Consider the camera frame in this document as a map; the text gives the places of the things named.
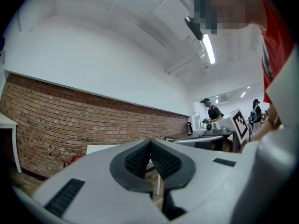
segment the red shirt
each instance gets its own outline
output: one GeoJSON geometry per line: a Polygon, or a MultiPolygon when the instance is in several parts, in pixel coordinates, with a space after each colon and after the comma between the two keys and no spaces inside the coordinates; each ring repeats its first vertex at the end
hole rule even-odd
{"type": "Polygon", "coordinates": [[[272,104],[265,91],[289,58],[295,41],[278,11],[268,0],[262,0],[262,2],[267,17],[267,29],[261,30],[263,36],[263,101],[272,104]]]}

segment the person in black shirt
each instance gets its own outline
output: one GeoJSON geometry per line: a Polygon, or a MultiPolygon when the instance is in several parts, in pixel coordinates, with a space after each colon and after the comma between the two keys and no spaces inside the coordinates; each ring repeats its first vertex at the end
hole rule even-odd
{"type": "Polygon", "coordinates": [[[262,126],[261,120],[265,116],[265,114],[262,113],[262,110],[260,106],[258,105],[260,102],[258,99],[255,99],[252,103],[252,111],[250,113],[249,122],[253,129],[253,132],[256,132],[259,130],[262,126]]]}
{"type": "Polygon", "coordinates": [[[224,116],[224,114],[222,114],[222,112],[218,109],[218,107],[214,106],[211,103],[210,99],[205,98],[204,100],[201,101],[201,103],[204,103],[204,105],[209,108],[208,114],[211,119],[210,123],[216,122],[224,116]]]}
{"type": "Polygon", "coordinates": [[[265,117],[266,115],[262,113],[262,110],[261,110],[260,106],[258,105],[259,103],[260,102],[258,101],[258,99],[255,99],[252,104],[252,109],[256,111],[256,114],[260,120],[261,118],[265,117]]]}

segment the floor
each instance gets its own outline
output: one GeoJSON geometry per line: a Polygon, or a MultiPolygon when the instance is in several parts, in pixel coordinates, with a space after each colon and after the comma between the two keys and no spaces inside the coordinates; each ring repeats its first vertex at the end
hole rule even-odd
{"type": "Polygon", "coordinates": [[[23,192],[32,196],[43,181],[33,178],[25,173],[18,173],[16,167],[8,169],[8,175],[13,187],[21,189],[23,192]]]}
{"type": "MultiPolygon", "coordinates": [[[[11,179],[12,186],[21,189],[23,192],[29,196],[33,196],[37,188],[42,185],[43,181],[33,178],[25,173],[18,173],[16,167],[10,167],[8,169],[8,175],[11,179]]],[[[164,195],[164,182],[161,180],[160,185],[160,195],[157,195],[157,183],[158,183],[158,173],[153,170],[146,174],[145,180],[152,183],[154,186],[153,203],[161,210],[163,204],[164,195]]]]}

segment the wooden table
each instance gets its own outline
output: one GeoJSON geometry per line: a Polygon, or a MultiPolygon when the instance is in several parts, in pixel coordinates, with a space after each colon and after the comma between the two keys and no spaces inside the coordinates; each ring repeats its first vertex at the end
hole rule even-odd
{"type": "Polygon", "coordinates": [[[19,156],[17,151],[16,142],[16,127],[18,123],[6,117],[4,114],[0,113],[0,129],[12,129],[12,141],[13,141],[13,151],[14,151],[14,161],[17,166],[18,172],[21,173],[21,166],[19,162],[19,156]]]}
{"type": "Polygon", "coordinates": [[[166,136],[165,140],[170,141],[170,140],[180,140],[180,139],[194,139],[194,138],[198,138],[200,134],[202,133],[191,133],[191,135],[188,135],[187,133],[177,133],[177,134],[166,136]]]}

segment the brick wall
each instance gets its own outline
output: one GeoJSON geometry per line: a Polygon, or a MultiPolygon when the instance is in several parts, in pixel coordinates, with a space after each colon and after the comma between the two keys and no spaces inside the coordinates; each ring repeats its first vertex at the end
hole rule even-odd
{"type": "Polygon", "coordinates": [[[21,166],[46,177],[73,156],[84,155],[87,145],[187,132],[188,119],[13,74],[5,83],[0,112],[18,123],[21,166]]]}

